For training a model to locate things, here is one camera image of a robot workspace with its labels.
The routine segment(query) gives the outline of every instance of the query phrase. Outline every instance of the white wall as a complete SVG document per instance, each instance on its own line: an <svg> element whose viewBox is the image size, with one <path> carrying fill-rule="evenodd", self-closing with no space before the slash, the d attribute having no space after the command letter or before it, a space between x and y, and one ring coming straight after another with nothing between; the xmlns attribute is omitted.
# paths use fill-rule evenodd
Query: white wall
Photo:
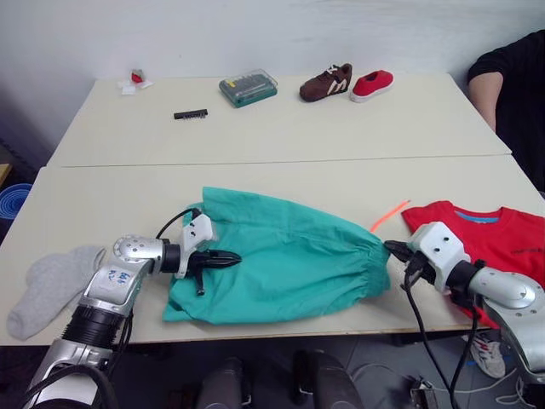
<svg viewBox="0 0 545 409"><path fill-rule="evenodd" d="M351 61L461 84L480 54L544 26L544 0L2 0L0 92L52 149L94 78L132 67L279 75Z"/></svg>

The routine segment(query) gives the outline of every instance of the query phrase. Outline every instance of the white table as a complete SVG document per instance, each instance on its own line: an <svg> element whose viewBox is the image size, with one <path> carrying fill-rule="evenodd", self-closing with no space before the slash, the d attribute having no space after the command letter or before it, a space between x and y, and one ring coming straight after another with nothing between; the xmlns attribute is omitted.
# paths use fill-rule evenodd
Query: white table
<svg viewBox="0 0 545 409"><path fill-rule="evenodd" d="M354 75L353 84L358 75ZM307 77L279 77L278 94L235 109L220 78L160 79L132 96L95 83L49 165L241 164L510 153L448 74L398 75L362 103L348 93L300 100ZM201 108L206 119L174 120Z"/></svg>
<svg viewBox="0 0 545 409"><path fill-rule="evenodd" d="M84 244L110 246L124 233L153 236L180 209L201 199L203 186L227 187L291 199L369 228L406 199L426 205L449 199L469 210L501 205L545 215L545 202L510 156L408 158L293 164L193 166L47 167L0 247L0 311L23 294L26 270L38 258ZM397 215L382 225L382 239L409 238ZM149 279L135 305L135 343L211 338L365 334L415 331L416 322L399 289L398 263L389 264L392 288L383 296L329 316L268 325L213 326L163 323L169 277ZM456 307L418 283L416 301L428 330L466 328ZM65 310L26 345L49 344L69 321ZM0 345L22 344L0 325Z"/></svg>

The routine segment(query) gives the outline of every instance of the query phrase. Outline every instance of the sneaker on floor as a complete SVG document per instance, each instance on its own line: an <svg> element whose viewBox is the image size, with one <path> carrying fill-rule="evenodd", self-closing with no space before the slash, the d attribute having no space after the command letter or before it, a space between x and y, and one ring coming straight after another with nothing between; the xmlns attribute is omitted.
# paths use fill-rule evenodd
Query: sneaker on floor
<svg viewBox="0 0 545 409"><path fill-rule="evenodd" d="M479 368L489 377L505 377L505 362L500 352L500 343L477 334L471 345L471 355Z"/></svg>

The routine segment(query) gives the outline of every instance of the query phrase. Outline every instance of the person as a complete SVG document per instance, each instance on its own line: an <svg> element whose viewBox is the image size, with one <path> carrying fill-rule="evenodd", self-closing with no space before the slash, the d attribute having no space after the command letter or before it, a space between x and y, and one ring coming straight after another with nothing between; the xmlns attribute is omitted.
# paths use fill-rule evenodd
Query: person
<svg viewBox="0 0 545 409"><path fill-rule="evenodd" d="M469 100L545 192L545 30L481 55L468 71Z"/></svg>

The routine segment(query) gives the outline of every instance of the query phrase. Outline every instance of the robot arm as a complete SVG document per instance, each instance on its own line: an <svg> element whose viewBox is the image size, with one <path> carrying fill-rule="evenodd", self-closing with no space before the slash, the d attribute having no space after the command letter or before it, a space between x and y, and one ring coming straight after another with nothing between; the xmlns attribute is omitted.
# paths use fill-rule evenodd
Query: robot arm
<svg viewBox="0 0 545 409"><path fill-rule="evenodd" d="M197 293L204 294L203 268L224 268L241 261L228 251L197 251L198 245L213 237L211 220L199 214L183 228L180 244L136 235L118 239L110 259L83 292L62 337L49 348L29 389L68 366L109 372L119 327L130 316L147 275L172 273L177 279L194 277ZM91 378L74 373L31 396L25 407L56 399L91 405L96 392L97 385Z"/></svg>
<svg viewBox="0 0 545 409"><path fill-rule="evenodd" d="M426 260L422 277L437 291L451 291L454 300L482 308L502 328L524 380L545 384L545 343L536 336L545 325L545 293L535 280L472 264L463 243L442 222L420 226L405 246L385 245L403 262L413 255Z"/></svg>

